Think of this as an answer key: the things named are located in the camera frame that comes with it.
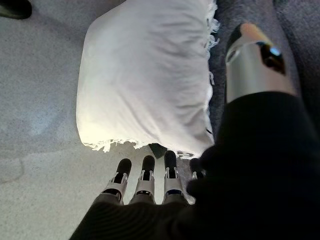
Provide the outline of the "right robot hand dark palm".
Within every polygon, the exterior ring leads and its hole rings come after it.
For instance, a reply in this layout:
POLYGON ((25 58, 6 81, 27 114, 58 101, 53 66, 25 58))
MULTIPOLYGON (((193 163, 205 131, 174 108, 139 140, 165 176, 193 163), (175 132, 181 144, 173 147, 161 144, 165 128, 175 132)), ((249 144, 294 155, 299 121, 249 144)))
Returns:
POLYGON ((115 204, 102 193, 73 240, 317 240, 320 140, 280 51, 251 23, 232 32, 216 143, 194 164, 192 205, 115 204))

